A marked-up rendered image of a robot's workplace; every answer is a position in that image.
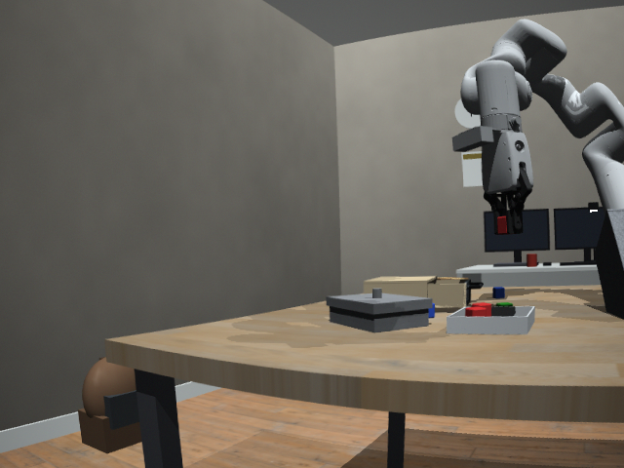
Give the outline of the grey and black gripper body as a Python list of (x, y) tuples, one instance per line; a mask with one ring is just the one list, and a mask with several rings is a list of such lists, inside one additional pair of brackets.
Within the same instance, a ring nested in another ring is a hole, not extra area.
[(520, 162), (533, 187), (532, 165), (525, 134), (514, 130), (492, 133), (494, 142), (482, 146), (482, 180), (486, 194), (517, 190), (516, 187), (521, 186), (518, 180)]

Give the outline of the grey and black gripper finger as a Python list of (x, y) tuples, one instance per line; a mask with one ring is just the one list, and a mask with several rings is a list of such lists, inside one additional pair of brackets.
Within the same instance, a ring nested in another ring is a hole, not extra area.
[[(532, 192), (532, 187), (527, 178), (527, 174), (524, 170), (522, 163), (519, 164), (520, 175), (519, 183), (520, 187), (516, 187), (517, 190), (509, 190), (507, 192), (508, 208), (506, 210), (507, 218), (507, 233), (508, 234), (522, 234), (523, 233), (523, 213), (525, 205), (524, 202), (527, 196)], [(515, 195), (515, 197), (514, 197)]]
[[(497, 197), (501, 197), (501, 202)], [(486, 194), (485, 192), (484, 199), (487, 200), (489, 204), (491, 205), (491, 210), (493, 211), (493, 218), (494, 218), (494, 234), (498, 235), (497, 218), (500, 216), (506, 216), (506, 210), (507, 210), (506, 191), (501, 192), (501, 194), (496, 194), (496, 193)]]

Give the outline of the red block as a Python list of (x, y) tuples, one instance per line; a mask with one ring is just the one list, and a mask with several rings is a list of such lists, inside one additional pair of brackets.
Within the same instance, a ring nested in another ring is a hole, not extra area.
[(477, 306), (486, 308), (487, 309), (487, 317), (491, 316), (491, 304), (490, 303), (484, 303), (483, 302), (483, 303), (473, 303), (472, 304), (472, 307), (477, 307)]
[(484, 307), (469, 307), (465, 309), (465, 317), (486, 317), (487, 309)]
[(498, 229), (498, 235), (508, 234), (506, 216), (500, 216), (497, 218), (497, 229)]

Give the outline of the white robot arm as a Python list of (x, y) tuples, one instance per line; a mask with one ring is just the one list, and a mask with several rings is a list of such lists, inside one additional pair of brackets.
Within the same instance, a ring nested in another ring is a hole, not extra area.
[(602, 83), (579, 94), (566, 78), (548, 74), (566, 53), (555, 33), (532, 20), (518, 20), (497, 40), (489, 58), (466, 71), (462, 104), (480, 115), (481, 126), (453, 136), (452, 147), (466, 152), (492, 143), (492, 132), (523, 132), (520, 111), (530, 106), (532, 93), (550, 104), (574, 137), (583, 138), (610, 119), (582, 151), (605, 215), (606, 209), (624, 209), (624, 107)]

